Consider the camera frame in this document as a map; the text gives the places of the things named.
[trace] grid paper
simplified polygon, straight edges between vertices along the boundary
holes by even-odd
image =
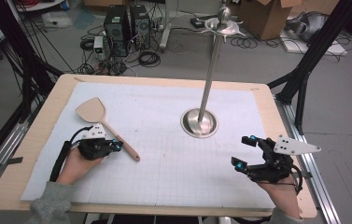
[[[268,195],[231,165],[231,156],[263,163],[262,151],[241,143],[244,135],[265,137],[250,91],[211,90],[207,109],[218,131],[198,139],[186,134],[181,115],[200,106],[203,89],[78,83],[42,149],[21,199],[41,196],[63,141],[90,124],[75,109],[93,97],[106,120],[140,155],[111,153],[79,180],[73,202],[198,207],[272,208]]]

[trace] electronic device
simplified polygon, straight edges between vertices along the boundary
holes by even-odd
[[[129,54],[127,45],[131,40],[127,7],[125,5],[109,6],[104,28],[110,50],[109,56],[126,57]]]
[[[88,132],[83,134],[81,140],[74,142],[75,137],[77,137],[82,131]],[[64,141],[59,156],[56,159],[56,162],[54,162],[49,181],[55,182],[57,180],[57,177],[59,177],[59,173],[62,170],[63,163],[72,147],[77,147],[80,154],[86,160],[94,161],[108,156],[111,152],[121,151],[122,145],[123,142],[116,139],[106,140],[106,130],[101,123],[96,123],[91,127],[81,128],[74,133],[71,140]]]
[[[311,43],[323,27],[328,16],[320,12],[302,12],[298,17],[287,20],[284,30],[291,30],[306,43]]]
[[[135,37],[136,49],[149,49],[150,47],[150,18],[146,7],[141,5],[130,6],[130,24],[132,36]]]
[[[193,25],[196,29],[204,28],[204,22],[213,18],[216,18],[217,15],[212,16],[204,16],[204,17],[196,17],[190,19],[190,24]]]
[[[293,164],[291,155],[321,151],[320,147],[305,144],[283,135],[278,137],[277,142],[270,138],[261,139],[254,135],[243,136],[242,143],[251,147],[258,145],[263,151],[262,158],[265,163],[247,165],[247,162],[232,157],[231,164],[234,166],[235,171],[247,175],[253,182],[268,181],[269,183],[277,183],[292,174],[291,170],[294,169],[299,177],[299,184],[296,186],[297,192],[302,189],[303,177],[301,170]]]
[[[104,48],[104,38],[101,35],[94,37],[93,49],[94,49],[94,52],[96,53],[97,60],[104,61],[106,59],[106,50]]]

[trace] cardboard box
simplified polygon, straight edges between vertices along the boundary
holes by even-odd
[[[232,0],[227,0],[226,1],[226,6],[231,10],[231,14],[233,16],[239,15],[239,8],[240,8],[240,3],[242,0],[239,1],[239,4],[232,3]]]
[[[339,0],[303,0],[300,6],[293,7],[291,16],[298,16],[301,12],[318,11],[330,15]]]
[[[260,40],[280,37],[292,7],[303,0],[242,0],[238,20]]]
[[[129,0],[84,0],[87,7],[109,7],[111,5],[129,5]]]

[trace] metal frame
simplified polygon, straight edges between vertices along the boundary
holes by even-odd
[[[281,104],[277,102],[277,107],[283,109],[284,115],[287,118],[287,124],[289,125],[289,130],[291,131],[293,137],[296,140],[305,142],[306,138],[304,135],[299,134],[298,128],[295,125],[295,111],[291,105]],[[330,194],[327,192],[324,181],[321,177],[320,171],[316,165],[315,159],[311,153],[302,154],[298,156],[302,162],[303,169],[312,175],[311,178],[307,179],[306,182],[310,183],[310,186],[313,188],[314,193],[316,194],[317,201],[320,205],[322,215],[326,219],[328,224],[340,224],[341,221],[338,218],[335,207],[331,201]]]
[[[276,95],[276,99],[290,105],[292,98],[298,92],[297,111],[295,114],[295,125],[299,134],[303,134],[303,109],[306,96],[307,81],[313,69],[332,45],[338,34],[352,17],[352,0],[339,1],[335,9],[328,17],[320,32],[314,36],[311,46],[306,54],[290,73],[282,76],[268,84],[274,88],[286,83],[283,90]]]
[[[7,165],[7,160],[12,157],[14,151],[27,133],[29,126],[30,122],[28,120],[24,123],[17,123],[2,146],[0,146],[0,168],[1,166]]]

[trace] human hand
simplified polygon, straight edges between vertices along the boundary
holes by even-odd
[[[72,185],[82,178],[91,168],[99,164],[103,158],[94,161],[86,160],[79,152],[77,147],[71,148],[65,160],[64,167],[59,174],[56,182],[60,184]]]
[[[292,175],[275,184],[269,182],[257,182],[257,184],[269,194],[275,206],[284,214],[301,219]]]

